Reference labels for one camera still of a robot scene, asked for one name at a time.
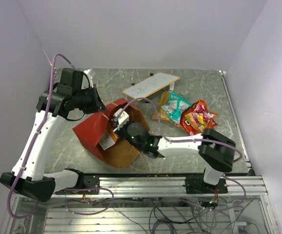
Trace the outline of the red paper bag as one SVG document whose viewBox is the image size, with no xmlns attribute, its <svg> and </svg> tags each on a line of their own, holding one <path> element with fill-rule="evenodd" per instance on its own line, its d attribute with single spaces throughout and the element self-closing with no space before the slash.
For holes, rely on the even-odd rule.
<svg viewBox="0 0 282 234">
<path fill-rule="evenodd" d="M 113 132 L 113 114 L 123 108 L 128 100 L 117 99 L 106 106 L 106 111 L 94 113 L 73 128 L 81 145 L 94 157 L 114 168 L 132 165 L 139 151 Z"/>
</svg>

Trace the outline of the tan brown snack bag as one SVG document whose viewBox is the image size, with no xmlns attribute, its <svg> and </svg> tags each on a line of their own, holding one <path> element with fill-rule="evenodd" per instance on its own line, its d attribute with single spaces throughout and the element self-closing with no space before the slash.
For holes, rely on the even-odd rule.
<svg viewBox="0 0 282 234">
<path fill-rule="evenodd" d="M 164 91 L 161 95 L 159 107 L 158 107 L 158 113 L 154 112 L 152 119 L 158 119 L 164 120 L 164 121 L 170 121 L 173 122 L 168 116 L 167 113 L 161 108 L 162 105 L 165 105 L 168 101 L 169 95 L 171 92 L 169 91 Z"/>
</svg>

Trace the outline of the teal snack packet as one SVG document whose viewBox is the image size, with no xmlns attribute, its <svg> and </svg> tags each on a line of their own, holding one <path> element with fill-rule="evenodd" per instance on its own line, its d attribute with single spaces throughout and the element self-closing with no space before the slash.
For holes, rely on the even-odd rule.
<svg viewBox="0 0 282 234">
<path fill-rule="evenodd" d="M 180 124 L 182 113 L 192 106 L 185 98 L 171 92 L 168 101 L 161 108 L 167 113 L 167 116 L 175 123 Z"/>
</svg>

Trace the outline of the large orange chip bag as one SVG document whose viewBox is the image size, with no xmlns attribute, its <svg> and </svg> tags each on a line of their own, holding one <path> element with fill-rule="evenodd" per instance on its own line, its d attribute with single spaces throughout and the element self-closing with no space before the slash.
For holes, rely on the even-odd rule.
<svg viewBox="0 0 282 234">
<path fill-rule="evenodd" d="M 118 136 L 113 132 L 113 130 L 111 122 L 108 121 L 105 131 L 99 140 L 99 145 L 104 151 L 114 146 L 118 140 Z"/>
</svg>

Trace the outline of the red doritos chip bag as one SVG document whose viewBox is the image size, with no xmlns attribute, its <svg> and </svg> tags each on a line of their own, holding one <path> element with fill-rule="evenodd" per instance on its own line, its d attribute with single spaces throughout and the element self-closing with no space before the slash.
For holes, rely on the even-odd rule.
<svg viewBox="0 0 282 234">
<path fill-rule="evenodd" d="M 180 125 L 190 136 L 201 134 L 207 128 L 213 129 L 217 126 L 217 123 L 214 121 L 217 115 L 217 113 L 208 111 L 197 112 L 188 110 L 182 113 Z"/>
</svg>

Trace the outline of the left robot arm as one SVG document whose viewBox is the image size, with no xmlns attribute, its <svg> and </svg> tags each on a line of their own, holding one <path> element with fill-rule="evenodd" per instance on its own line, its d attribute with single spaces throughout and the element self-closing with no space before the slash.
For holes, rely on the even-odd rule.
<svg viewBox="0 0 282 234">
<path fill-rule="evenodd" d="M 53 193 L 69 189 L 78 194 L 84 189 L 84 174 L 65 168 L 58 173 L 44 172 L 51 145 L 60 126 L 78 109 L 84 115 L 106 110 L 93 84 L 93 70 L 64 68 L 59 82 L 44 91 L 37 103 L 35 122 L 26 146 L 10 172 L 2 173 L 0 183 L 14 186 L 17 194 L 46 202 Z"/>
</svg>

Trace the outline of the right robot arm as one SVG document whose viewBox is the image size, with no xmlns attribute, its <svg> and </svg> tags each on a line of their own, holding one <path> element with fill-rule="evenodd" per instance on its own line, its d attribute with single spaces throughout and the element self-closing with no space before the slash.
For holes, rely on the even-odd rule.
<svg viewBox="0 0 282 234">
<path fill-rule="evenodd" d="M 236 144 L 228 137 L 207 128 L 202 134 L 183 137 L 155 136 L 135 121 L 117 127 L 115 134 L 151 158 L 198 154 L 208 164 L 200 180 L 201 189 L 210 193 L 225 173 L 233 169 Z"/>
</svg>

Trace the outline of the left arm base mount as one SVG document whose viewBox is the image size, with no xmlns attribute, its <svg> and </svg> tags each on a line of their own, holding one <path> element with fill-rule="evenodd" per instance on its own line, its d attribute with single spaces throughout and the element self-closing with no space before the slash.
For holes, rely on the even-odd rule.
<svg viewBox="0 0 282 234">
<path fill-rule="evenodd" d="M 97 195 L 99 193 L 100 180 L 92 174 L 87 174 L 76 169 L 65 168 L 68 171 L 75 172 L 78 175 L 76 185 L 74 187 L 66 188 L 66 191 L 73 193 L 84 192 L 90 195 Z"/>
</svg>

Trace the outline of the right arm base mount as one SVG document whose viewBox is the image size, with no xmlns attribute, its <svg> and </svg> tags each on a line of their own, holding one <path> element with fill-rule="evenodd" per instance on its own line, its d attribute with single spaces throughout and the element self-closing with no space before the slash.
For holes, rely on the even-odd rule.
<svg viewBox="0 0 282 234">
<path fill-rule="evenodd" d="M 204 182 L 202 173 L 184 174 L 184 187 L 187 194 L 219 194 L 228 193 L 226 180 L 220 178 L 217 185 L 210 185 Z"/>
</svg>

